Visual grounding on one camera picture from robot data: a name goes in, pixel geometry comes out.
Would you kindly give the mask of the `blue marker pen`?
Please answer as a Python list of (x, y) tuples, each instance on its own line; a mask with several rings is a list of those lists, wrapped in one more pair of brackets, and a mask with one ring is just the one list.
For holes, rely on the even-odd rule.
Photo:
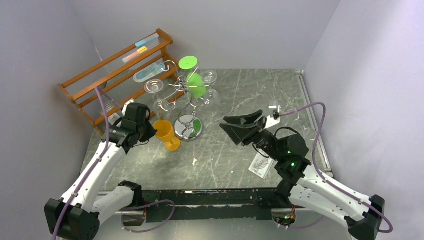
[(151, 41), (157, 40), (159, 38), (159, 34), (158, 33), (154, 33), (138, 42), (135, 43), (135, 47), (136, 48), (141, 48), (144, 47), (146, 44), (148, 44)]

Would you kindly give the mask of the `orange plastic wine glass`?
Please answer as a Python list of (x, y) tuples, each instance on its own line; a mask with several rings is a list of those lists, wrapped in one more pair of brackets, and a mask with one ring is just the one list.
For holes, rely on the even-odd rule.
[(155, 136), (163, 142), (165, 148), (170, 152), (175, 152), (181, 146), (181, 140), (175, 135), (173, 125), (168, 120), (157, 120), (153, 124), (156, 130)]

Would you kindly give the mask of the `white packaged ruler card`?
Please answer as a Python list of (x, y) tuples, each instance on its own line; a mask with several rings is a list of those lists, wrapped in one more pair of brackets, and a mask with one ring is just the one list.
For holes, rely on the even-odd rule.
[(275, 161), (272, 158), (266, 158), (258, 153), (254, 157), (248, 170), (256, 176), (260, 177), (261, 179), (265, 180), (271, 168), (274, 166), (274, 162)]

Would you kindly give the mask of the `chrome wine glass rack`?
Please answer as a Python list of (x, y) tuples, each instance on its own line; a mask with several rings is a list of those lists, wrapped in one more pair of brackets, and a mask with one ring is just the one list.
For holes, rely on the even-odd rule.
[(198, 108), (204, 106), (205, 101), (203, 97), (194, 98), (194, 94), (188, 90), (186, 80), (183, 80), (183, 71), (180, 69), (179, 63), (175, 63), (172, 60), (166, 60), (163, 63), (163, 72), (169, 72), (171, 70), (171, 65), (175, 65), (176, 68), (175, 73), (177, 80), (174, 83), (168, 84), (168, 86), (174, 88), (174, 92), (166, 96), (168, 101), (173, 103), (176, 109), (178, 95), (181, 94), (183, 97), (187, 98), (187, 105), (179, 112), (175, 123), (172, 124), (175, 135), (185, 142), (194, 141), (198, 139), (204, 131), (204, 124), (198, 117)]

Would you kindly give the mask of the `green plastic wine glass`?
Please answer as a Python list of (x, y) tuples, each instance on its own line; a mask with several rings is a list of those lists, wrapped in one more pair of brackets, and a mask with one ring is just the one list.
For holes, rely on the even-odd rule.
[(186, 80), (186, 86), (194, 94), (194, 98), (202, 98), (207, 91), (199, 72), (199, 60), (192, 55), (183, 57), (178, 66), (182, 70), (182, 79)]

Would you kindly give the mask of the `pink yellow marker pen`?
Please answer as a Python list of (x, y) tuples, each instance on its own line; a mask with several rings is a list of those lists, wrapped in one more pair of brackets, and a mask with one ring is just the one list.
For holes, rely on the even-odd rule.
[(133, 53), (129, 54), (128, 56), (124, 57), (122, 59), (122, 61), (124, 63), (128, 63), (129, 61), (133, 60), (134, 58), (142, 55), (143, 53), (147, 52), (148, 48), (146, 46), (143, 46), (141, 48), (138, 48), (136, 51), (134, 51)]

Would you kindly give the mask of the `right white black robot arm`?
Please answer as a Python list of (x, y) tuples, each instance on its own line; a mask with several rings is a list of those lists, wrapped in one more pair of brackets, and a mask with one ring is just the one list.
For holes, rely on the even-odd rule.
[(352, 190), (321, 171), (314, 160), (307, 159), (309, 148), (304, 138), (292, 135), (277, 138), (268, 131), (269, 121), (279, 122), (282, 114), (273, 111), (265, 117), (262, 110), (242, 116), (225, 116), (220, 128), (235, 145), (253, 145), (276, 161), (282, 178), (275, 188), (275, 202), (280, 207), (290, 204), (319, 213), (339, 223), (357, 240), (374, 240), (380, 232), (385, 200)]

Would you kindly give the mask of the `small teal white box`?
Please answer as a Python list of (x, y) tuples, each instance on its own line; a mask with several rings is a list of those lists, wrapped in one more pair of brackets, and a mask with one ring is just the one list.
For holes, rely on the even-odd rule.
[(108, 117), (108, 123), (110, 125), (113, 125), (116, 121), (118, 121), (122, 117), (122, 114), (119, 112), (113, 113)]

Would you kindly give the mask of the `clear wine glass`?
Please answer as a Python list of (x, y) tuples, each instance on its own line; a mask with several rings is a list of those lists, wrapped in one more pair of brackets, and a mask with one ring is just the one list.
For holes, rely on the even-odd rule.
[(175, 105), (166, 98), (162, 90), (164, 88), (164, 82), (160, 79), (151, 79), (144, 85), (144, 90), (153, 95), (154, 103), (152, 105), (152, 111), (159, 120), (169, 121), (172, 115), (172, 111), (175, 109)]
[(218, 74), (213, 70), (204, 70), (200, 73), (200, 76), (206, 86), (206, 92), (203, 95), (204, 103), (206, 105), (219, 106), (221, 98), (219, 92), (213, 88), (213, 85), (217, 82)]

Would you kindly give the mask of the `wooden shelf rack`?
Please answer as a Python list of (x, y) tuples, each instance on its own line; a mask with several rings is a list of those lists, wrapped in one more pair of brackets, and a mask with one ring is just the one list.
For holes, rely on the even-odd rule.
[[(173, 38), (160, 28), (147, 37), (153, 34), (159, 34), (159, 38), (144, 46), (148, 48), (148, 51), (129, 62), (124, 63), (122, 59), (139, 49), (134, 43), (57, 85), (100, 135), (103, 135), (106, 130), (106, 121), (95, 88), (102, 91), (101, 98), (108, 117), (118, 113), (119, 106), (123, 106), (130, 99), (152, 105), (153, 95), (145, 91), (146, 83), (134, 82), (133, 75), (155, 62), (176, 60), (168, 51), (168, 46), (174, 42)], [(162, 72), (151, 79), (174, 83), (177, 80), (176, 67), (171, 65), (170, 71)]]

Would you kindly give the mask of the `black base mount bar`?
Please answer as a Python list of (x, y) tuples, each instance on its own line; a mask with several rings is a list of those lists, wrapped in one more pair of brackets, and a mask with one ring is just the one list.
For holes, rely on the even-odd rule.
[(147, 223), (161, 223), (166, 219), (268, 221), (272, 219), (273, 211), (292, 208), (289, 200), (277, 195), (272, 187), (144, 190), (141, 185), (130, 181), (122, 181), (119, 186), (135, 191), (134, 200), (124, 209), (126, 212), (142, 213), (141, 206), (158, 203), (144, 211)]

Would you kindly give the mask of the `blue white packaged item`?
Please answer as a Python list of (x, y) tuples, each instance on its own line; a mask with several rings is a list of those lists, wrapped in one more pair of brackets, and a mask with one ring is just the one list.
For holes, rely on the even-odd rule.
[(154, 62), (135, 73), (132, 78), (136, 83), (143, 83), (161, 74), (164, 68), (165, 64), (163, 62)]

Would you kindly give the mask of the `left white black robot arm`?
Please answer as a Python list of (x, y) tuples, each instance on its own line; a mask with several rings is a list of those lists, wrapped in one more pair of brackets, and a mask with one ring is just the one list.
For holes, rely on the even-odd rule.
[(150, 115), (147, 105), (128, 103), (120, 125), (109, 127), (75, 183), (59, 199), (47, 201), (44, 213), (52, 239), (92, 240), (115, 212), (142, 206), (142, 186), (130, 181), (121, 182), (103, 198), (98, 198), (98, 194), (130, 149), (155, 136), (157, 131), (150, 123)]

